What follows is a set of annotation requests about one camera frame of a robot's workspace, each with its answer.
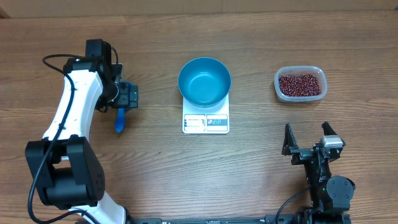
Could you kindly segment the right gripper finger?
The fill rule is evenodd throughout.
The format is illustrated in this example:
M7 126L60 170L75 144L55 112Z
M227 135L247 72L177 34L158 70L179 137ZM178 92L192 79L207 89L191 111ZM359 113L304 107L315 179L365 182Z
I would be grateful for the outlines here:
M293 134L292 128L289 123L285 125L285 137L282 146L282 155L288 156L296 153L298 150L298 145Z
M325 136L336 135L336 132L332 129L327 121L322 124L322 129Z

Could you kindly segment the blue plastic measuring scoop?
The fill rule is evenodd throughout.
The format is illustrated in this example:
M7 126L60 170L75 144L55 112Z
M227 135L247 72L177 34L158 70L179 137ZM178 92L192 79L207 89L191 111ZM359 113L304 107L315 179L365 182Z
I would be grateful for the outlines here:
M124 129L125 125L125 113L127 113L130 109L119 108L117 109L116 121L114 124L114 129L117 133L121 133Z

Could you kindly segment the teal metal bowl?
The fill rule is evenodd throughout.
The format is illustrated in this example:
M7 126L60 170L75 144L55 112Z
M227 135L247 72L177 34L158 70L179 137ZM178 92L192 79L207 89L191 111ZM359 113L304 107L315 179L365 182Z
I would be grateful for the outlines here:
M186 63L177 82L183 98L202 108L217 105L227 96L232 86L227 67L210 57L195 58Z

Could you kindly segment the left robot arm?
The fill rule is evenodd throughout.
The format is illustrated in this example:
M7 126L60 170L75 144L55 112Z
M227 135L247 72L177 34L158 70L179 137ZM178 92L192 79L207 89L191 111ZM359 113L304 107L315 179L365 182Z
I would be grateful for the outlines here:
M124 82L123 65L116 49L102 39L86 41L85 55L66 54L59 69L64 89L48 130L39 141L30 141L25 158L32 174L27 201L30 219L33 199L38 194L46 206L64 213L49 220L59 221L78 214L86 223L133 223L128 209L118 205L105 191L104 170L89 143L95 111L116 109L114 128L124 129L124 115L138 107L138 87Z

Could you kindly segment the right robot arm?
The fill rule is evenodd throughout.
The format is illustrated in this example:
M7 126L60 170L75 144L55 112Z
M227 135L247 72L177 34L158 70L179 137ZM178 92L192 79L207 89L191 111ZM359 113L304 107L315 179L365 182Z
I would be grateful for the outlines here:
M291 164L303 165L308 187L291 196L278 209L276 223L350 223L349 215L355 184L349 178L330 172L329 163L340 158L344 140L337 135L328 122L322 124L323 137L311 148L298 147L290 124L285 125L282 155L291 156ZM282 218L280 213L292 200L304 193L310 194L311 206L301 208L297 213Z

